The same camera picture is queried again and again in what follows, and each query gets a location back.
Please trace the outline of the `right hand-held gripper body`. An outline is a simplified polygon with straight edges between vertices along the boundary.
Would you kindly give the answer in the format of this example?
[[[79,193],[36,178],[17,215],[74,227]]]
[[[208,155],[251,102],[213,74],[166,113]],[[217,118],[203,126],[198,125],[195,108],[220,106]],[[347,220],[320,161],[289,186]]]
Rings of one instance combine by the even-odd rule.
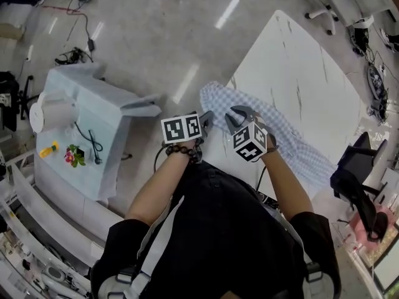
[[[245,161],[255,163],[267,153],[267,131],[250,122],[233,134],[233,149]]]

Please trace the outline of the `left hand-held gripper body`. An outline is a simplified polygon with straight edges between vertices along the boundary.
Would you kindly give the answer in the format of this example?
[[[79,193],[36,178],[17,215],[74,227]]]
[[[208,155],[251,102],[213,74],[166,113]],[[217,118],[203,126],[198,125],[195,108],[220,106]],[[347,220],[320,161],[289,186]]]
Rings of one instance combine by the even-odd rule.
[[[166,145],[182,143],[203,136],[200,118],[197,113],[162,119],[161,129],[163,141]]]

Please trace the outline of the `person's right hand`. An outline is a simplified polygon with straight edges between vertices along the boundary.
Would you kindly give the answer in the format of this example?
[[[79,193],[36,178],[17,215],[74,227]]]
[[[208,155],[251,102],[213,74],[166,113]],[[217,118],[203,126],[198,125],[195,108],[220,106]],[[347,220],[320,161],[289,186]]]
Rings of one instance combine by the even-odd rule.
[[[266,125],[266,122],[262,118],[262,116],[256,113],[256,124],[262,131],[266,133],[266,147],[267,153],[272,153],[278,149],[276,137],[272,133],[272,129]]]

